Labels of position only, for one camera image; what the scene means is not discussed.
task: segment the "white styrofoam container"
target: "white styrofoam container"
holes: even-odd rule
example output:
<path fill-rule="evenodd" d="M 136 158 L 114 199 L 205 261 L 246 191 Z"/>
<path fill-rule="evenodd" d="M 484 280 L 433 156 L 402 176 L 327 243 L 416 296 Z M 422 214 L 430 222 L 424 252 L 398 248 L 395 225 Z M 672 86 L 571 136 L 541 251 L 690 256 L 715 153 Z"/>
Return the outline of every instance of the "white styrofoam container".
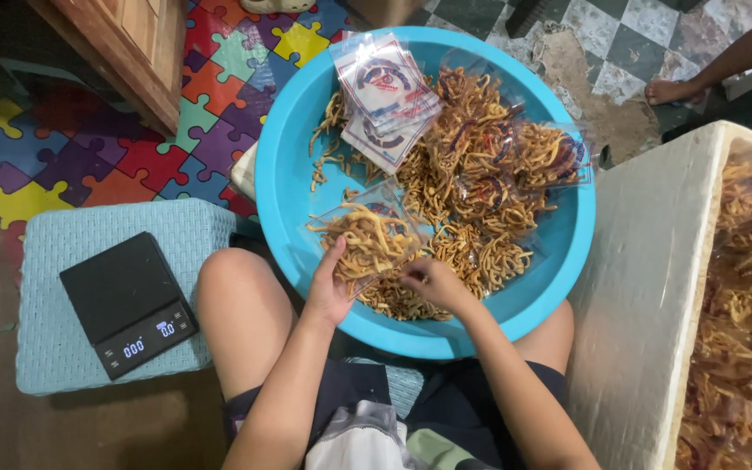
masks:
<path fill-rule="evenodd" d="M 672 470 L 730 146 L 706 125 L 598 175 L 591 251 L 569 300 L 568 413 L 602 468 Z"/>

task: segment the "checkered tile floor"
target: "checkered tile floor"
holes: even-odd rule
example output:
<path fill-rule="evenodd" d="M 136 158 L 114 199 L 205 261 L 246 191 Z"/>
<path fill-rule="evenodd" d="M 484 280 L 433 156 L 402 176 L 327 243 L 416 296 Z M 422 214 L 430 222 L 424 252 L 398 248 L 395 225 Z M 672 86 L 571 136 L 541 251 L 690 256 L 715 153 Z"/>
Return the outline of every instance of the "checkered tile floor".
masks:
<path fill-rule="evenodd" d="M 428 0 L 407 24 L 474 35 L 543 74 L 531 58 L 540 24 L 519 39 L 510 39 L 504 28 L 518 1 Z M 674 8 L 679 1 L 551 0 L 540 21 L 573 29 L 591 67 L 588 81 L 594 93 L 609 94 L 621 103 L 642 94 L 653 78 L 692 77 L 752 27 L 752 0 L 710 0 L 689 14 Z M 708 103 L 712 109 L 721 101 L 711 96 L 701 105 L 656 106 L 654 112 L 665 131 L 704 113 Z"/>

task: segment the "orange puzzle piece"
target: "orange puzzle piece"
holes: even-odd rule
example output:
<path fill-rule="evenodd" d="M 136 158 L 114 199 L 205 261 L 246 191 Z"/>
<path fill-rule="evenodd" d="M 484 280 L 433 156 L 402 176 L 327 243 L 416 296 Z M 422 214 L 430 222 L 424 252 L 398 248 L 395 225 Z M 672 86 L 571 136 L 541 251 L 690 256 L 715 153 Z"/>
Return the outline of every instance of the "orange puzzle piece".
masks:
<path fill-rule="evenodd" d="M 245 82 L 230 75 L 228 80 L 222 83 L 216 79 L 216 76 L 223 71 L 225 69 L 213 60 L 205 62 L 205 65 L 196 73 L 185 65 L 183 74 L 191 77 L 191 81 L 181 89 L 182 96 L 190 102 L 198 104 L 199 95 L 207 94 L 210 100 L 208 104 L 205 104 L 205 109 L 217 116 L 222 114 L 225 107 L 230 103 L 235 103 L 238 109 L 245 108 L 245 100 L 239 100 L 236 97 Z"/>
<path fill-rule="evenodd" d="M 243 10 L 239 0 L 201 0 L 199 6 L 220 18 L 230 27 L 236 27 L 240 21 L 247 17 L 255 23 L 260 21 L 260 15 Z"/>
<path fill-rule="evenodd" d="M 101 182 L 94 176 L 83 178 L 83 185 L 92 188 L 92 193 L 86 198 L 82 208 L 95 206 L 111 206 L 126 202 L 152 201 L 155 191 L 141 184 L 141 180 L 147 177 L 147 170 L 141 169 L 135 173 L 135 178 L 126 176 L 120 170 L 112 170 Z"/>

